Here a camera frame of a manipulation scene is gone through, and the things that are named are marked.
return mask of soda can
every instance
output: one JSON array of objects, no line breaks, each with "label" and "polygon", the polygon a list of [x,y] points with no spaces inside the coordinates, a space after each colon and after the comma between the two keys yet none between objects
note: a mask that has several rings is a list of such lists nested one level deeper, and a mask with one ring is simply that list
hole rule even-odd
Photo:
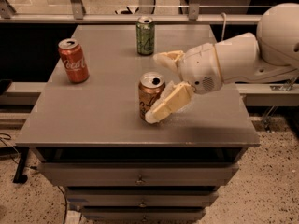
[{"label": "soda can", "polygon": [[78,41],[68,38],[62,40],[58,47],[68,79],[72,83],[80,83],[87,80],[89,71],[85,63],[82,47]]},{"label": "soda can", "polygon": [[141,55],[151,55],[155,45],[155,24],[150,17],[142,16],[136,24],[137,51]]},{"label": "soda can", "polygon": [[138,88],[140,117],[145,119],[146,113],[156,100],[160,98],[165,88],[164,78],[159,73],[148,72],[140,78]]}]

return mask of coca-cola logo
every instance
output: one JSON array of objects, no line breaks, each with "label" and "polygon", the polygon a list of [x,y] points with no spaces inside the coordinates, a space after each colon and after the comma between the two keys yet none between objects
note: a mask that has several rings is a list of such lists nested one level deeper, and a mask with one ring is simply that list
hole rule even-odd
[{"label": "coca-cola logo", "polygon": [[64,60],[64,67],[66,70],[72,70],[72,71],[81,70],[81,69],[85,68],[84,58],[82,58],[74,63],[71,63],[68,60]]}]

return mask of grey table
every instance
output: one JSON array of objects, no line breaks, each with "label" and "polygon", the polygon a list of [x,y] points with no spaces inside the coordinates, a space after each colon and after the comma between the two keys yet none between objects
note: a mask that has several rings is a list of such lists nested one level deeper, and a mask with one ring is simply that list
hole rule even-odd
[{"label": "grey table", "polygon": [[[235,85],[196,95],[150,125],[139,117],[140,77],[156,71],[179,80],[137,54],[135,27],[79,26],[73,37],[90,78],[71,84],[59,61],[17,145],[34,151],[43,175],[86,217],[201,218],[244,152],[259,145]],[[157,25],[155,37],[155,52],[215,42],[205,25]]]}]

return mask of table top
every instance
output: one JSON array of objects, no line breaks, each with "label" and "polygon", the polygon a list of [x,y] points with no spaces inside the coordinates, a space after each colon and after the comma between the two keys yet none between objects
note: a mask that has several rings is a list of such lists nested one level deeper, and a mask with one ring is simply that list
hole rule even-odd
[{"label": "table top", "polygon": [[[155,53],[214,43],[207,25],[156,25]],[[235,87],[194,95],[157,124],[139,117],[138,82],[149,71],[178,76],[136,51],[134,25],[83,25],[73,35],[90,77],[71,84],[61,61],[16,142],[27,147],[256,147],[259,137]]]}]

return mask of terrazzo floor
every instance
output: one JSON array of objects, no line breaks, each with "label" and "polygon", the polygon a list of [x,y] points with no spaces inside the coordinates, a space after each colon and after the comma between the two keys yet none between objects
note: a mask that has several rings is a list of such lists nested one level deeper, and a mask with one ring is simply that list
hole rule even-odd
[{"label": "terrazzo floor", "polygon": [[[239,161],[240,169],[219,189],[219,198],[206,208],[206,215],[197,224],[299,223],[299,142],[298,131],[285,115],[277,113],[271,119],[272,133],[261,125],[261,114],[250,114],[260,135],[261,145],[250,148]],[[7,141],[14,145],[21,125],[0,119],[0,133],[9,133]],[[30,153],[27,166],[38,165]],[[61,191],[37,171],[26,169],[28,181],[12,183],[17,165],[10,159],[0,160],[0,223],[64,223],[65,200]],[[133,224],[137,222],[104,222],[82,220],[87,224]],[[180,221],[157,221],[160,224],[180,224]]]}]

